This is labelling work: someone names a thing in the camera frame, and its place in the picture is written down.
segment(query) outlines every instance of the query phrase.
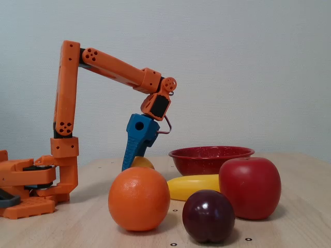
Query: bowl rim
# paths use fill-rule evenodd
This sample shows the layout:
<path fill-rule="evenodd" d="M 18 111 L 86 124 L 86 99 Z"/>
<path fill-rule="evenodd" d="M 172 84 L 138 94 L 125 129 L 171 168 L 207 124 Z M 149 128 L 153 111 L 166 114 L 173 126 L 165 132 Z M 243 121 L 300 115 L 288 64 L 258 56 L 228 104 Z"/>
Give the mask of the bowl rim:
<path fill-rule="evenodd" d="M 221 157 L 186 157 L 186 156 L 179 156 L 175 155 L 175 152 L 181 151 L 181 150 L 186 150 L 186 149 L 192 149 L 192 148 L 213 148 L 213 147 L 229 147 L 229 148 L 242 148 L 247 150 L 247 153 L 243 154 L 238 154 L 238 155 L 232 155 L 232 156 L 221 156 Z M 255 151 L 251 148 L 248 147 L 242 147 L 242 146 L 194 146 L 194 147 L 186 147 L 186 148 L 181 148 L 177 150 L 173 150 L 168 153 L 168 155 L 172 158 L 178 158 L 178 159 L 195 159 L 195 160 L 207 160 L 207 159 L 236 159 L 236 158 L 242 158 L 243 156 L 250 156 L 253 155 Z"/>

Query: orange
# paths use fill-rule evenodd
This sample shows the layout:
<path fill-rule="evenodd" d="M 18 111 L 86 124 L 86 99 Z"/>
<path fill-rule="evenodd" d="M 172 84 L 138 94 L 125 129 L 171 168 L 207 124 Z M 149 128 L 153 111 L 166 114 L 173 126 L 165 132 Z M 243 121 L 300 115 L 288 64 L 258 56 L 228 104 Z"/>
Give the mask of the orange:
<path fill-rule="evenodd" d="M 167 181 L 154 169 L 132 167 L 121 172 L 108 196 L 113 220 L 129 231 L 156 228 L 166 217 L 170 205 Z"/>

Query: apple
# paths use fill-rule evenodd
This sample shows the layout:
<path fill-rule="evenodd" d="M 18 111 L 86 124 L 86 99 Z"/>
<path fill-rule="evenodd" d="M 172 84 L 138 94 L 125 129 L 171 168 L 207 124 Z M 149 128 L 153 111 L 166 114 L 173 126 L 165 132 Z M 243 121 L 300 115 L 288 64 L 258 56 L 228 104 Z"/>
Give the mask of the apple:
<path fill-rule="evenodd" d="M 226 161 L 219 170 L 219 184 L 233 206 L 236 217 L 262 220 L 276 209 L 281 181 L 268 159 L 249 157 Z"/>

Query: screw hole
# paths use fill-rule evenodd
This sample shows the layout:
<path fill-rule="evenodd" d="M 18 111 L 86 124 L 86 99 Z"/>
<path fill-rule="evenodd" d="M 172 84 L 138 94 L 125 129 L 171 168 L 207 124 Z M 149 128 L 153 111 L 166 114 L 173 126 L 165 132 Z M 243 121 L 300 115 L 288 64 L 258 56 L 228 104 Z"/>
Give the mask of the screw hole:
<path fill-rule="evenodd" d="M 136 123 L 136 125 L 135 125 L 135 127 L 136 127 L 136 129 L 137 130 L 143 130 L 143 128 L 144 128 L 144 123 L 142 123 L 141 121 L 138 121 L 137 123 Z"/>

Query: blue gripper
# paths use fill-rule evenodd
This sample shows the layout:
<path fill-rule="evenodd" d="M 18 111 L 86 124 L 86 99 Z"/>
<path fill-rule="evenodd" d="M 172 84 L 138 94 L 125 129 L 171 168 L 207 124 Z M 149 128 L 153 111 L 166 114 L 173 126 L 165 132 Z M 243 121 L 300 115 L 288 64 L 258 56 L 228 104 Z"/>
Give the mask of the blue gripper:
<path fill-rule="evenodd" d="M 153 119 L 139 114 L 132 114 L 126 128 L 126 145 L 122 171 L 131 167 L 136 156 L 143 157 L 147 147 L 151 147 L 158 136 L 159 124 Z"/>

